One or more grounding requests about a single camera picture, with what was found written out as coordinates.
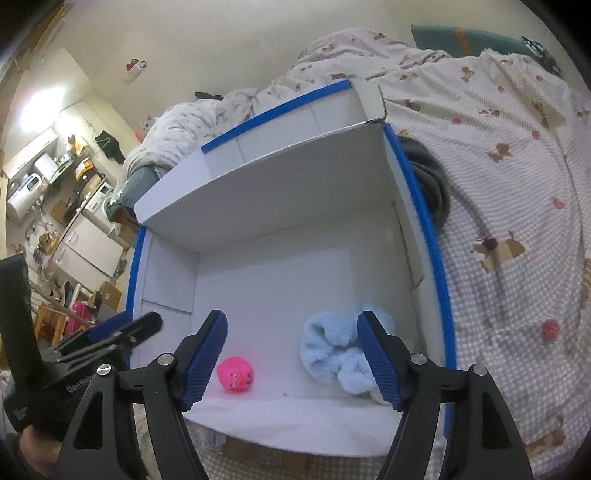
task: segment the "dark gray cloth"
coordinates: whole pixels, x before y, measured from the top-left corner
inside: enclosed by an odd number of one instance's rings
[[[445,171],[421,143],[412,138],[398,137],[398,139],[410,160],[427,209],[431,214],[431,220],[439,233],[449,215],[450,193]]]

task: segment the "pink toy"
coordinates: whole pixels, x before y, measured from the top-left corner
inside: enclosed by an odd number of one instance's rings
[[[239,356],[226,358],[217,366],[216,372],[222,386],[236,392],[248,390],[255,379],[251,364]]]

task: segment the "red strawberry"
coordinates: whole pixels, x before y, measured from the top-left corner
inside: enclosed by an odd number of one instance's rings
[[[542,340],[545,342],[554,342],[560,334],[560,324],[554,320],[546,320],[542,323]]]
[[[554,203],[554,208],[557,210],[562,210],[564,207],[566,207],[566,204],[556,197],[552,197],[552,202]]]

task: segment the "blue stripe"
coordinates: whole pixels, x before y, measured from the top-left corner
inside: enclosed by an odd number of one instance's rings
[[[304,95],[300,95],[288,102],[282,103],[281,105],[272,108],[271,110],[267,110],[266,112],[257,115],[246,122],[237,125],[236,127],[232,128],[231,130],[227,131],[226,133],[220,135],[219,137],[214,138],[210,142],[207,142],[204,146],[201,147],[201,151],[203,153],[211,152],[214,148],[223,145],[226,142],[229,142],[232,138],[236,138],[238,135],[242,135],[243,133],[252,130],[253,128],[259,127],[262,124],[266,124],[275,118],[285,115],[286,113],[295,110],[307,103],[315,102],[321,98],[326,96],[332,95],[334,93],[342,92],[343,90],[347,90],[351,88],[351,82],[348,80],[342,80],[340,82],[331,83],[326,87],[321,87],[317,90],[314,90],[309,93],[305,93]]]
[[[134,300],[135,288],[138,284],[138,270],[139,261],[142,257],[142,250],[144,248],[144,239],[146,236],[146,227],[139,229],[138,239],[135,242],[134,259],[131,262],[131,271],[129,272],[129,283],[127,285],[127,302],[125,303],[125,311],[132,317],[134,316]]]
[[[449,303],[449,294],[447,292],[447,281],[445,278],[445,270],[443,269],[443,262],[441,261],[441,253],[439,251],[439,242],[431,215],[427,210],[427,204],[423,198],[423,193],[418,185],[417,178],[413,173],[411,164],[402,149],[402,145],[398,141],[398,137],[392,130],[392,126],[385,124],[384,133],[386,138],[396,154],[398,164],[404,175],[410,190],[410,195],[413,198],[413,203],[417,209],[418,220],[423,229],[423,235],[427,242],[427,249],[431,259],[431,266],[433,268],[433,275],[435,277],[435,286],[437,287],[437,298],[439,300],[439,313],[441,315],[441,328],[443,330],[443,345],[445,348],[445,366],[447,368],[456,368],[456,341],[453,331],[453,317],[452,306]]]

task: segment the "metal screw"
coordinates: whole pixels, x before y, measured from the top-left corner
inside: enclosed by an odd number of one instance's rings
[[[158,357],[158,364],[163,367],[170,365],[172,362],[174,362],[174,355],[170,353],[164,353]]]
[[[481,377],[484,377],[488,373],[488,370],[486,369],[486,367],[481,364],[472,365],[472,369],[474,370],[474,373],[476,375],[480,375]]]
[[[101,377],[109,375],[109,373],[111,373],[111,366],[109,364],[102,364],[96,369],[96,373],[98,373]]]
[[[424,365],[427,363],[427,357],[424,356],[422,353],[413,353],[410,356],[410,361],[415,365]]]

